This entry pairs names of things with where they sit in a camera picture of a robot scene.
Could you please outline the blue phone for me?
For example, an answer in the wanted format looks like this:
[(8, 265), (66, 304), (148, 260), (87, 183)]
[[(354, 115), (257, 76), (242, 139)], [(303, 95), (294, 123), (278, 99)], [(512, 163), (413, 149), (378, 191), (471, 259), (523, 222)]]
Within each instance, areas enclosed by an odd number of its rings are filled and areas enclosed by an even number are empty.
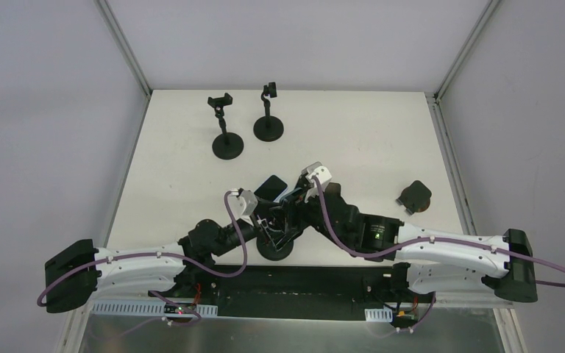
[(306, 192), (307, 191), (304, 188), (295, 188), (280, 197), (278, 206), (281, 209), (289, 209), (295, 207), (298, 205), (298, 203), (303, 202)]

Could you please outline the blue-cased phone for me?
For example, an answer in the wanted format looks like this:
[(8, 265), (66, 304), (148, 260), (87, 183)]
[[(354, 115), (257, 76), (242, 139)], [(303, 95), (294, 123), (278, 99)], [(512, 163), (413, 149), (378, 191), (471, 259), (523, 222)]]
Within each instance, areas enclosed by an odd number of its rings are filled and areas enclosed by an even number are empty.
[(288, 189), (288, 184), (276, 175), (271, 175), (254, 192), (256, 197), (275, 202)]

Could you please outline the black phone stand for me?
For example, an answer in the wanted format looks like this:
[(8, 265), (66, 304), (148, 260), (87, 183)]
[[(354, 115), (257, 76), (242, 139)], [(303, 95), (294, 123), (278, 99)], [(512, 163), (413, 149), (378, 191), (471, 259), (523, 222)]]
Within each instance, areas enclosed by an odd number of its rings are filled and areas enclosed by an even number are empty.
[(228, 132), (224, 119), (224, 108), (233, 103), (233, 97), (229, 93), (225, 93), (218, 98), (209, 97), (207, 103), (214, 109), (215, 117), (218, 119), (218, 125), (221, 129), (221, 134), (212, 142), (213, 153), (221, 160), (235, 159), (244, 150), (244, 140), (236, 133)]
[(287, 258), (294, 248), (294, 240), (280, 238), (272, 240), (265, 235), (256, 239), (258, 253), (267, 260), (281, 261)]
[(258, 140), (273, 142), (280, 139), (284, 133), (284, 124), (276, 116), (271, 114), (270, 99), (277, 97), (276, 82), (269, 82), (263, 86), (260, 99), (263, 102), (264, 116), (256, 120), (253, 125), (253, 133)]

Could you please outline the black phone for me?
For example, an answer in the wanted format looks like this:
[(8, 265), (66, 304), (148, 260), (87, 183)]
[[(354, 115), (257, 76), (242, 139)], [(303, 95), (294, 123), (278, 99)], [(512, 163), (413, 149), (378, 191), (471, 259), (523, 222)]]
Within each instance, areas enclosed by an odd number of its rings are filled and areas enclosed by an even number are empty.
[(331, 182), (325, 189), (325, 193), (332, 195), (341, 195), (341, 185), (336, 182)]

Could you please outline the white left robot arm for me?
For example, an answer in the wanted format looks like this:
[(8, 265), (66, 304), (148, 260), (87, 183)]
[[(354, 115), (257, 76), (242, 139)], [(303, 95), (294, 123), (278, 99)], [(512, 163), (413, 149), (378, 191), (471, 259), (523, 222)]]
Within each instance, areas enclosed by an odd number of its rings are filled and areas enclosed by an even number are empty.
[(45, 262), (45, 288), (37, 305), (47, 313), (75, 310), (113, 294), (171, 291), (189, 296), (196, 277), (234, 278), (248, 268), (247, 243), (267, 232), (282, 234), (288, 203), (229, 192), (224, 203), (231, 223), (200, 221), (185, 237), (162, 246), (119, 250), (77, 240)]

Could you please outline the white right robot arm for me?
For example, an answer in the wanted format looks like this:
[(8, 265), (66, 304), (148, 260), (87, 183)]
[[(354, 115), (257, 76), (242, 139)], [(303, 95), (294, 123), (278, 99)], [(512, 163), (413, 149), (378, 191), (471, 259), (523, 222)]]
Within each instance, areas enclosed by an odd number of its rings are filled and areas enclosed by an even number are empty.
[(337, 183), (322, 194), (293, 190), (272, 207), (267, 224), (290, 238), (311, 227), (353, 257), (390, 260), (388, 292), (400, 302), (438, 291), (491, 291), (521, 303), (538, 299), (533, 250), (520, 229), (476, 237), (361, 213), (344, 201)]

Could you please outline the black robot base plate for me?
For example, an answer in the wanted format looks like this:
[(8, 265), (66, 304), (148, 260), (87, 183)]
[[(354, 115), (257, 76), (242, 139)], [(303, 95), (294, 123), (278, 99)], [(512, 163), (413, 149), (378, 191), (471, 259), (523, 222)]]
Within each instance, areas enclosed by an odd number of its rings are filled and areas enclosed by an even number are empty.
[(390, 273), (386, 267), (250, 265), (222, 278), (190, 268), (161, 294), (213, 305), (219, 317), (361, 321), (366, 309), (402, 309), (413, 301)]

